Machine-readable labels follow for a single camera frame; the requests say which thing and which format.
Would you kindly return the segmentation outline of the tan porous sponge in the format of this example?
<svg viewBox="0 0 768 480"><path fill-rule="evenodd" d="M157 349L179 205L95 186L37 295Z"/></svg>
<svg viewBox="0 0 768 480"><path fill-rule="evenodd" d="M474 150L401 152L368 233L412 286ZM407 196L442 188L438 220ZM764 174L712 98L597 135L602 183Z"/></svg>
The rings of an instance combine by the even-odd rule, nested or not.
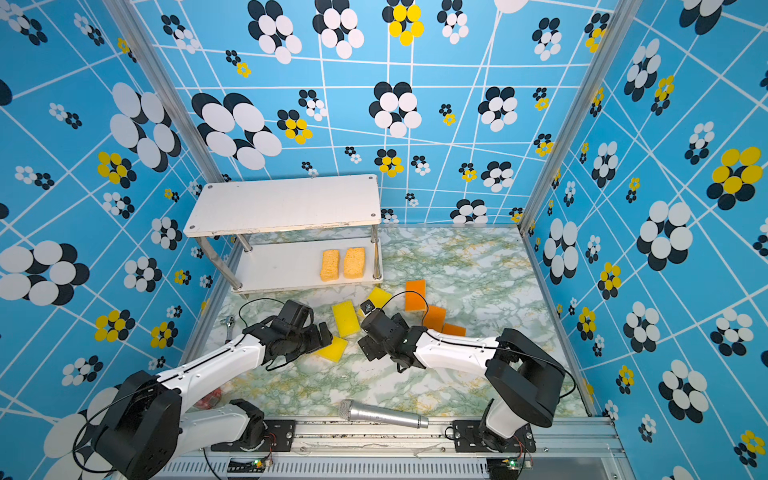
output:
<svg viewBox="0 0 768 480"><path fill-rule="evenodd" d="M340 251L338 249L325 250L321 259L320 279L323 282L331 282L339 279Z"/></svg>
<svg viewBox="0 0 768 480"><path fill-rule="evenodd" d="M343 275L345 279L361 279L365 274L366 249L364 247L348 248L343 260Z"/></svg>

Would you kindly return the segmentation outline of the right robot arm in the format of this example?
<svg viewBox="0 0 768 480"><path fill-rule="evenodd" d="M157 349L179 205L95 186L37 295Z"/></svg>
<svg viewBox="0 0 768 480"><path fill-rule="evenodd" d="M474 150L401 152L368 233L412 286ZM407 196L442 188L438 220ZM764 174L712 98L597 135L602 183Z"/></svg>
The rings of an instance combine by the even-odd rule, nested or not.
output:
<svg viewBox="0 0 768 480"><path fill-rule="evenodd" d="M484 410L478 435L485 448L502 452L524 426L549 428L567 370L516 329L496 337L469 338L410 326L401 315L369 312L358 341L370 361L389 357L399 372L447 369L486 379L497 393Z"/></svg>

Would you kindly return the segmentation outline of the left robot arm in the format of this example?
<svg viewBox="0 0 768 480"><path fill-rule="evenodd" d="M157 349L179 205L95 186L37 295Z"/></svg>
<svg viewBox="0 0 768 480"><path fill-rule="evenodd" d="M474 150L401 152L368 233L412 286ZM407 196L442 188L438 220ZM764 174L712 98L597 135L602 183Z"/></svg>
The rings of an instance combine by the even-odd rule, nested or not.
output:
<svg viewBox="0 0 768 480"><path fill-rule="evenodd" d="M236 449L271 447L264 413L234 399L221 408L196 404L230 380L283 358L291 363L332 343L311 307L295 301L246 327L218 349L158 375L139 371L127 377L115 399L93 413L97 424L90 446L109 472L127 479L150 479L167 463L193 450L227 444Z"/></svg>

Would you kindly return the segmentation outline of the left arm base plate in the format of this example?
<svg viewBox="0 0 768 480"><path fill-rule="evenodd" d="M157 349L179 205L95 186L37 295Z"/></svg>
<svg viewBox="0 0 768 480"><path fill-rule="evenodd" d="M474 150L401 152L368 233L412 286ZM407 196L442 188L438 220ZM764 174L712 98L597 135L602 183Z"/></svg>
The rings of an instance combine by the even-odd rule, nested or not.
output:
<svg viewBox="0 0 768 480"><path fill-rule="evenodd" d="M214 452L290 452L296 426L297 422L292 419L266 419L262 423L260 437L256 443L250 444L240 439L235 442L217 443L210 449Z"/></svg>

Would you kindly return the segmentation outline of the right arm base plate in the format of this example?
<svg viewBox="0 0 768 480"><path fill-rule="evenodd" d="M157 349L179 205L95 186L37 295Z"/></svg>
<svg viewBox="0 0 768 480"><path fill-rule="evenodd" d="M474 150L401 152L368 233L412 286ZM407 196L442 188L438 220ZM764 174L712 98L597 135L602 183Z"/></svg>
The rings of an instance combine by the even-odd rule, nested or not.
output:
<svg viewBox="0 0 768 480"><path fill-rule="evenodd" d="M444 429L444 436L453 443L457 453L510 453L521 456L537 450L530 424L525 424L496 448L483 440L479 427L479 420L454 420Z"/></svg>

